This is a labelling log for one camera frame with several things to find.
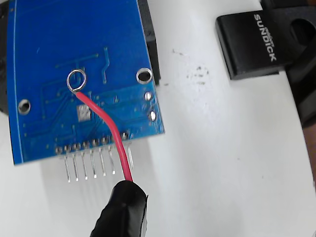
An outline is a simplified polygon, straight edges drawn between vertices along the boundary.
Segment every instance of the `white table surface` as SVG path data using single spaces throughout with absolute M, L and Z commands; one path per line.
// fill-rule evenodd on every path
M 149 194 L 147 236 L 311 237 L 315 190 L 286 75 L 230 81 L 215 31 L 217 16 L 259 1 L 149 5 L 166 133 L 132 146 L 134 181 Z M 4 115 L 0 131 L 0 236 L 88 237 L 123 179 L 117 154 L 116 175 L 107 165 L 105 178 L 81 172 L 68 184 L 57 158 L 14 167 Z

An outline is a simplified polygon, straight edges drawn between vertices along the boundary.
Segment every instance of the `mounting hole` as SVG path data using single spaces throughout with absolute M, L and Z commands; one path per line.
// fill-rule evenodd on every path
M 147 84 L 153 79 L 153 73 L 148 68 L 141 68 L 136 74 L 136 79 L 140 84 Z
M 308 20 L 296 19 L 291 23 L 291 34 L 294 39 L 303 46 L 308 46 L 314 36 L 316 29 Z
M 27 115 L 31 110 L 31 103 L 26 99 L 21 100 L 18 106 L 18 110 L 21 115 Z

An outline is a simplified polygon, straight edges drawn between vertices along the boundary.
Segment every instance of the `red wire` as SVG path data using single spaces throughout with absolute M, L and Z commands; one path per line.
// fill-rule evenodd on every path
M 122 164 L 124 177 L 128 181 L 133 181 L 132 174 L 130 172 L 128 161 L 127 161 L 126 152 L 123 146 L 123 142 L 120 137 L 118 127 L 115 125 L 114 121 L 106 112 L 104 112 L 99 106 L 97 106 L 92 100 L 90 100 L 81 92 L 77 92 L 76 97 L 80 99 L 82 102 L 84 102 L 93 112 L 95 112 L 98 116 L 100 116 L 104 120 L 104 122 L 107 124 L 107 126 L 109 127 L 113 135 L 115 144 L 118 149 L 118 155 L 120 158 L 120 162 Z

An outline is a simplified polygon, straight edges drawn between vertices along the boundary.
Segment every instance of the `printed circuit board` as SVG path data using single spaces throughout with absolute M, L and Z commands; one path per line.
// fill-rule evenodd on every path
M 13 0 L 7 33 L 15 164 L 112 142 L 106 124 L 68 90 L 73 69 L 86 73 L 82 92 L 124 139 L 164 133 L 137 0 Z M 82 80 L 74 74 L 72 87 Z

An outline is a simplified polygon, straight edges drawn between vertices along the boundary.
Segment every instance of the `black object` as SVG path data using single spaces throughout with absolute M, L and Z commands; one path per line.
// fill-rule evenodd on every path
M 220 16 L 216 28 L 231 79 L 277 73 L 291 63 L 269 13 Z
M 152 17 L 150 16 L 149 6 L 147 0 L 138 0 L 138 6 L 140 15 L 142 18 L 144 33 L 146 37 L 147 49 L 149 53 L 150 62 L 152 65 L 155 83 L 159 84 L 160 70 L 157 52 L 156 36 L 154 31 L 154 26 L 152 22 Z
M 217 32 L 231 79 L 284 70 L 316 35 L 316 8 L 280 8 L 220 16 Z
M 261 0 L 263 9 L 276 9 L 297 6 L 315 5 L 315 0 Z
M 287 68 L 297 110 L 303 127 L 316 122 L 316 37 L 303 54 Z
M 6 97 L 6 28 L 9 2 L 0 4 L 0 112 L 8 114 Z
M 154 79 L 156 85 L 158 85 L 161 76 L 159 70 L 158 52 L 153 22 L 150 16 L 147 0 L 138 0 L 138 5 L 144 27 L 144 34 L 146 36 L 146 43 L 153 69 Z M 0 4 L 0 112 L 3 112 L 7 115 L 8 102 L 6 96 L 6 30 L 8 6 L 8 1 Z
M 119 182 L 90 237 L 144 237 L 147 196 L 135 183 Z

